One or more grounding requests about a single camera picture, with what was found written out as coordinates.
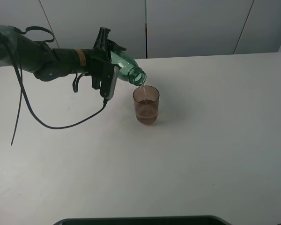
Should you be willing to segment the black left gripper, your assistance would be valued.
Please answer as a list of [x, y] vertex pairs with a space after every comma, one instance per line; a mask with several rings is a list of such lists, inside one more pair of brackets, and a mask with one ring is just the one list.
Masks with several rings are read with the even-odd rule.
[[101, 77], [104, 68], [111, 63], [111, 51], [126, 51], [126, 48], [108, 39], [110, 29], [100, 27], [95, 44], [88, 51], [87, 68], [85, 75], [92, 77], [92, 87], [96, 90], [101, 87]]

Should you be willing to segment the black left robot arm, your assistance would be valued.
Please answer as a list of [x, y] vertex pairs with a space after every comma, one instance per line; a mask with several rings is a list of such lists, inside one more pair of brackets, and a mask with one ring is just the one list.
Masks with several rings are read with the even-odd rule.
[[52, 32], [39, 26], [27, 27], [25, 31], [13, 26], [0, 26], [0, 62], [16, 64], [18, 68], [33, 73], [44, 82], [69, 74], [92, 77], [92, 88], [100, 89], [101, 82], [111, 83], [114, 66], [113, 50], [125, 50], [108, 39], [110, 29], [101, 27], [92, 49], [50, 48], [55, 39], [32, 41], [25, 34], [32, 30]]

